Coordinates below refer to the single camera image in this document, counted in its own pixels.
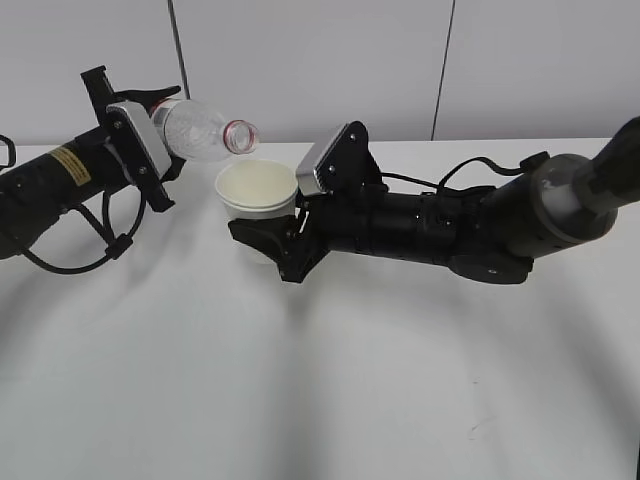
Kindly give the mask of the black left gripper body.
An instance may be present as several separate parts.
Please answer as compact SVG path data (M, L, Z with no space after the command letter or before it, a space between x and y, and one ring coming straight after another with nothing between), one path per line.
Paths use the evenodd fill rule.
M106 112L106 107L112 103L121 102L115 98L115 91L107 77L106 68L99 66L81 74L99 126L107 134L107 144L115 151L127 180L140 191L143 199L155 212L169 210L174 201L171 200L164 188L166 174L173 167L173 158L168 151L172 163L168 172L159 179L154 170L149 170L150 164L144 160L141 148L134 144L133 132L124 122L117 120Z

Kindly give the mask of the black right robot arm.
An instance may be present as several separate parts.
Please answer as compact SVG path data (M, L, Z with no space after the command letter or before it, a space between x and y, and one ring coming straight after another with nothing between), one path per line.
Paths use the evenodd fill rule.
M299 283L330 252L444 266L489 284L524 282L537 258L606 235L621 207L639 199L639 123L627 122L593 158L527 157L495 166L503 186L452 189L446 180L421 194L388 187L359 121L314 144L296 171L293 214L236 219L232 237L272 260L282 280Z

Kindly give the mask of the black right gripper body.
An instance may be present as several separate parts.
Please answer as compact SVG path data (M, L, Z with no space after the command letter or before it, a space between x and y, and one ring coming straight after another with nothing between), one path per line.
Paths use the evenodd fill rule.
M367 249L371 211L388 192L375 164L327 164L319 183L320 193L297 196L298 214L279 221L278 269L286 282L302 282L331 251Z

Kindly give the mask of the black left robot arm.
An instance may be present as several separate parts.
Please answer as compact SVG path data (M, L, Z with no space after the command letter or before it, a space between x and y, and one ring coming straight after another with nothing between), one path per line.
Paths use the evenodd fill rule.
M99 267L122 255L135 234L114 234L111 196L133 186L141 197L139 217L147 209L165 212L174 202L164 185L180 175L185 163L169 152L151 120L153 109L179 93L180 86L116 91L103 66L83 72L81 78L97 127L22 165L16 163L13 142L1 139L8 150L1 167L1 256L23 255L62 275L82 270L55 268L30 248L63 214L79 212L104 239L105 254L93 264Z

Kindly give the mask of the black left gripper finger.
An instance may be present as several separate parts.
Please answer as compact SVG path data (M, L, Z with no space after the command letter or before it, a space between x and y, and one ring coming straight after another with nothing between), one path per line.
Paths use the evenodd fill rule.
M123 90L115 93L118 101L131 101L144 107L146 111L152 111L159 103L181 92L178 85L157 90Z

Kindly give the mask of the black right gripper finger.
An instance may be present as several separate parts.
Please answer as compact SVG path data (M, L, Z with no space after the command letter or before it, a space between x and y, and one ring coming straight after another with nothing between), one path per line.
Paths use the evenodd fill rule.
M294 218L235 219L228 223L232 238L279 264L287 255Z

